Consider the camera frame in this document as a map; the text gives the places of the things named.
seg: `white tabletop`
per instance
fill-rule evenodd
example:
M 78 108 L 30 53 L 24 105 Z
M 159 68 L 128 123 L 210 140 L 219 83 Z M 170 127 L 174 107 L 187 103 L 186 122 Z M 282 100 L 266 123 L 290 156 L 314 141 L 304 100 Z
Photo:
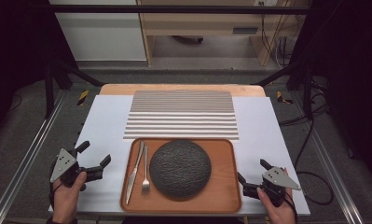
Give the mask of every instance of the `white tabletop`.
M 97 95 L 93 102 L 76 144 L 78 146 L 88 140 L 90 147 L 79 154 L 77 159 L 83 167 L 99 165 L 107 154 L 111 155 L 112 161 L 104 169 L 103 179 L 87 183 L 87 189 L 80 193 L 79 212 L 128 215 L 121 209 L 119 200 L 131 148 L 131 142 L 123 140 L 131 103 L 132 95 Z M 240 135 L 240 141 L 233 143 L 238 172 L 247 182 L 260 184 L 261 175 L 266 170 L 259 164 L 259 160 L 264 159 L 271 165 L 286 167 L 290 177 L 299 184 L 270 99 L 233 97 L 233 105 Z M 309 215 L 310 210 L 302 191 L 294 190 L 293 197 L 298 214 Z M 265 214 L 266 210 L 259 200 L 241 196 L 241 210 L 235 215 Z

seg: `person's right hand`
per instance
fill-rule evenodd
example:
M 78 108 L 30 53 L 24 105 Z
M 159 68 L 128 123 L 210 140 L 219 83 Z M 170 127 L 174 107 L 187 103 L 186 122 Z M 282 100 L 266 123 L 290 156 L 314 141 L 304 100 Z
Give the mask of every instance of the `person's right hand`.
M 281 206 L 275 207 L 264 190 L 262 190 L 261 188 L 257 188 L 257 192 L 261 203 L 264 204 L 265 208 L 268 211 L 268 216 L 271 224 L 296 224 L 294 211 L 288 203 L 283 202 Z M 293 197 L 292 190 L 287 188 L 286 192 L 287 194 L 285 196 L 285 199 L 288 202 L 291 202 L 291 197 Z

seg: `knife blade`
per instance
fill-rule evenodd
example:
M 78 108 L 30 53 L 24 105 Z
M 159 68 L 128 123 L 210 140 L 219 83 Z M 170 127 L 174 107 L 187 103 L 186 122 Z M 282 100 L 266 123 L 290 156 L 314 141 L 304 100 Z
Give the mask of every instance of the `knife blade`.
M 131 193 L 132 193 L 132 189 L 133 189 L 133 184 L 134 184 L 134 182 L 135 182 L 137 169 L 138 169 L 138 167 L 139 167 L 140 158 L 142 157 L 143 149 L 144 149 L 144 148 L 145 148 L 145 141 L 140 141 L 139 154 L 138 154 L 138 156 L 137 156 L 137 161 L 136 161 L 136 163 L 135 163 L 135 167 L 133 168 L 132 173 L 131 173 L 130 176 L 128 177 L 127 201 L 126 201 L 126 204 L 128 204 L 128 202 L 130 201 L 130 197 L 131 197 Z

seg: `human hand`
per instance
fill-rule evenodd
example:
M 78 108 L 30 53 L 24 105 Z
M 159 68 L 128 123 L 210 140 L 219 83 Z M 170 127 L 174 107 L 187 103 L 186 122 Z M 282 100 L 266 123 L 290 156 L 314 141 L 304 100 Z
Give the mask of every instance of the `human hand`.
M 54 195 L 54 213 L 52 221 L 57 223 L 72 223 L 76 217 L 78 193 L 86 182 L 87 173 L 81 172 L 71 188 L 62 185 L 61 180 L 57 179 L 53 188 Z
M 286 196 L 285 199 L 288 202 L 292 202 L 293 193 L 292 190 L 286 188 Z M 295 224 L 296 217 L 293 211 L 293 208 L 290 204 L 283 202 L 279 207 L 275 207 L 272 202 L 270 201 L 269 196 L 267 193 L 262 190 L 261 188 L 257 188 L 258 197 L 262 204 L 264 204 L 265 208 L 268 211 L 268 216 L 270 219 L 271 224 Z

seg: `tray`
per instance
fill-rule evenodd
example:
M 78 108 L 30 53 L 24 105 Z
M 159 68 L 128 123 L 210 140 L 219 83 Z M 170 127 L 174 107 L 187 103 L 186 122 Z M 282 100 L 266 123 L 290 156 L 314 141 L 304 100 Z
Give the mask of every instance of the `tray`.
M 130 213 L 190 214 L 231 214 L 239 211 L 241 208 L 241 195 L 234 151 L 231 142 L 226 139 L 187 139 L 205 149 L 212 164 L 209 182 L 198 195 L 185 201 L 176 201 L 168 198 L 157 190 L 149 174 L 147 175 L 150 181 L 150 192 L 147 195 L 142 195 L 142 182 L 145 179 L 145 162 L 141 160 L 130 201 L 126 204 L 128 177 L 133 171 L 136 163 L 141 140 L 144 140 L 145 144 L 148 146 L 148 161 L 150 161 L 159 147 L 174 139 L 143 138 L 133 141 L 120 197 L 120 205 L 124 211 Z

